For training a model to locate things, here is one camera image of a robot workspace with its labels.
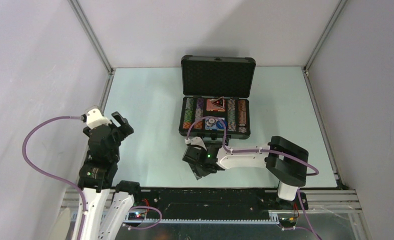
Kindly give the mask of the blue round button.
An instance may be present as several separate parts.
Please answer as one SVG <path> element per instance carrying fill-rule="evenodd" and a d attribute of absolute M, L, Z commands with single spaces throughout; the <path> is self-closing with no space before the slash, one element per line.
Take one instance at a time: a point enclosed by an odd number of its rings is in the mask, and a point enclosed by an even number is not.
<path fill-rule="evenodd" d="M 215 126 L 219 131 L 225 130 L 226 127 L 225 119 L 224 118 L 217 119 Z"/>

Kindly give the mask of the red playing card box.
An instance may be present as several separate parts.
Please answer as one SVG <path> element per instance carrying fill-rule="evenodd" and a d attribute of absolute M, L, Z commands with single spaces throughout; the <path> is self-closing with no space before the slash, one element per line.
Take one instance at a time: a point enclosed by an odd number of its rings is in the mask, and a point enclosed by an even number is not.
<path fill-rule="evenodd" d="M 225 100 L 223 98 L 208 99 L 206 101 L 206 110 L 208 112 L 224 112 Z"/>

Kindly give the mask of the triangular dealer button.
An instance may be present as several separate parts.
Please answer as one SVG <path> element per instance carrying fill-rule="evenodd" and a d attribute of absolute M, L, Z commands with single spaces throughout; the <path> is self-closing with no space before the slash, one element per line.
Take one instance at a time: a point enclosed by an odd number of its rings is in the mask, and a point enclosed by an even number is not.
<path fill-rule="evenodd" d="M 222 97 L 215 98 L 215 99 L 213 99 L 211 102 L 212 102 L 213 105 L 216 106 L 217 108 L 225 109 L 225 99 L 224 99 L 223 96 L 222 96 Z"/>

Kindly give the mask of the black poker set case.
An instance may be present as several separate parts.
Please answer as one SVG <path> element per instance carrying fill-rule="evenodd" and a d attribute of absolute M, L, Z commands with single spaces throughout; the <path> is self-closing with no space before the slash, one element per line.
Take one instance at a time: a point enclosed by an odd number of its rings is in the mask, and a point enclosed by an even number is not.
<path fill-rule="evenodd" d="M 183 100 L 179 134 L 218 140 L 246 140 L 251 135 L 249 95 L 256 68 L 251 57 L 184 55 Z M 224 97 L 225 111 L 207 111 L 206 101 Z M 224 131 L 205 130 L 207 118 L 225 118 Z"/>

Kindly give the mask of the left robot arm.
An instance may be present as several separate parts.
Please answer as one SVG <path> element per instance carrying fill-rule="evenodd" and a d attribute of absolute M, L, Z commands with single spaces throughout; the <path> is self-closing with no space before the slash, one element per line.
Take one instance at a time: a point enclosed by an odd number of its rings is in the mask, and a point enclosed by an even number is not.
<path fill-rule="evenodd" d="M 121 142 L 134 130 L 117 111 L 105 117 L 98 108 L 84 114 L 88 151 L 79 171 L 80 201 L 72 238 L 75 240 L 113 240 L 126 214 L 142 204 L 138 182 L 120 181 L 115 187 L 112 205 L 106 216 L 103 211 L 118 170 Z"/>

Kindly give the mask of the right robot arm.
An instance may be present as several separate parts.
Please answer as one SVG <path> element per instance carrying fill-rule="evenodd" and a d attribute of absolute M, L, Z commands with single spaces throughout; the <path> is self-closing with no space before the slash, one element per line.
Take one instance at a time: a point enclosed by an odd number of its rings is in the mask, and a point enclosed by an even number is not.
<path fill-rule="evenodd" d="M 206 144 L 201 137 L 185 139 L 185 145 L 182 160 L 189 164 L 196 179 L 233 168 L 267 169 L 279 180 L 275 201 L 282 209 L 294 205 L 297 190 L 306 185 L 309 152 L 280 136 L 253 148 Z"/>

